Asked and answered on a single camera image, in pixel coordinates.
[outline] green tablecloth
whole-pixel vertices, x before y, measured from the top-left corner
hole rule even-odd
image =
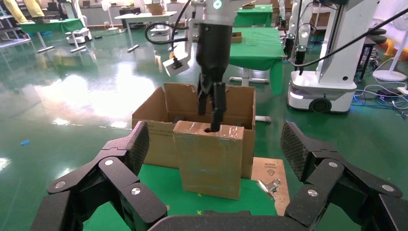
[[[81,20],[77,18],[72,19],[65,19],[63,21],[59,21],[57,19],[51,20],[49,23],[21,23],[20,27],[22,31],[26,33],[37,33],[41,31],[61,31],[63,33],[72,32],[75,30],[80,30],[84,26],[82,25]]]
[[[242,43],[232,43],[229,64],[260,71],[269,71],[273,92],[282,88],[283,47],[276,28],[251,27],[233,28],[242,32]]]
[[[255,5],[253,9],[239,9],[235,17],[234,26],[263,25],[271,27],[272,4]]]
[[[205,210],[216,212],[251,211],[252,215],[276,215],[275,203],[254,180],[241,179],[240,199],[230,200],[183,191],[178,169],[144,165],[140,181],[169,207],[169,215],[200,215]],[[85,222],[85,231],[129,230],[110,204],[100,206]]]

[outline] metal clip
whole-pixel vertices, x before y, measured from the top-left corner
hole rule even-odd
[[[279,191],[279,186],[281,184],[280,179],[274,179],[269,184],[265,184],[261,180],[257,180],[256,183],[271,198],[271,200],[275,200],[276,195],[274,193]]]

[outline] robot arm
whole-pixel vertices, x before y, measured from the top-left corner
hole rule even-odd
[[[309,7],[313,0],[304,0],[302,14],[299,21],[299,46],[296,52],[296,64],[303,64],[305,60],[306,47],[310,36],[310,19],[312,18],[313,8]],[[303,73],[303,67],[300,68],[300,75]]]
[[[279,0],[279,25],[282,28],[286,28],[286,11],[285,11],[285,0]]]
[[[189,19],[189,28],[186,31],[185,51],[182,54],[174,53],[171,59],[165,61],[166,72],[169,76],[177,75],[187,69],[191,57],[191,44],[197,42],[196,61],[201,67],[198,80],[197,105],[198,114],[205,115],[206,100],[210,97],[213,107],[213,120],[211,130],[219,131],[226,106],[225,83],[222,76],[230,62],[231,33],[234,19],[231,18],[232,10],[230,1],[205,0],[204,2],[192,1],[195,9],[204,6],[202,19]],[[198,35],[192,36],[190,29],[193,23],[198,24]]]
[[[302,56],[304,58],[304,51],[306,51],[306,46],[307,46],[307,42],[309,40],[309,35],[310,35],[310,25],[308,23],[310,22],[310,19],[312,17],[313,8],[310,6],[312,3],[313,3],[313,0],[303,0],[302,6],[300,6],[300,0],[293,1],[292,15],[289,20],[288,37],[286,38],[286,41],[285,41],[284,51],[285,51],[285,54],[287,54],[288,57],[290,57],[292,53],[292,48],[295,45],[294,37],[295,37],[296,29],[297,27],[300,26],[298,38],[299,38],[299,51],[302,52],[299,55],[299,60],[301,60],[301,63],[303,63]],[[299,22],[300,25],[297,24],[298,17],[300,17],[300,22]]]

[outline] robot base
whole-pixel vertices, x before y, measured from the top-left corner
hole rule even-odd
[[[71,36],[71,32],[67,32],[66,35],[69,35],[68,37],[66,37],[66,40],[68,40],[68,43],[71,45],[75,45],[74,39]],[[75,35],[77,44],[86,43],[92,40],[92,36],[88,28],[82,28],[80,30],[76,30],[74,31],[74,35]]]
[[[347,113],[357,86],[321,85],[314,71],[293,71],[287,96],[289,107],[319,113]]]

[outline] green floor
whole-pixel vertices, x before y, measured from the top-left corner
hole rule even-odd
[[[90,161],[107,140],[128,135],[132,112],[155,88],[164,82],[197,82],[197,64],[168,77],[161,68],[168,59],[166,49],[146,43],[141,31],[133,36],[140,45],[133,53],[126,52],[126,34],[95,40],[87,44],[89,52],[75,55],[61,35],[53,40],[44,37],[56,47],[45,54],[36,54],[30,43],[1,50],[0,231],[28,230],[47,185]],[[33,42],[39,49],[38,39]],[[318,54],[317,46],[306,58]],[[256,123],[255,156],[284,159],[281,129],[285,122],[295,122],[306,135],[332,143],[350,163],[408,193],[407,122],[401,115],[357,106],[347,115],[290,110],[285,97],[292,70],[284,64],[284,84],[277,86],[272,80],[273,90],[270,85],[253,84],[256,114],[272,118],[269,125]],[[228,67],[224,81],[241,72]],[[255,76],[265,78],[266,73]],[[366,75],[362,86],[371,83],[375,81]],[[24,140],[30,143],[21,146]],[[289,194],[294,196],[302,184],[286,161],[285,170]],[[331,205],[318,230],[359,227]]]

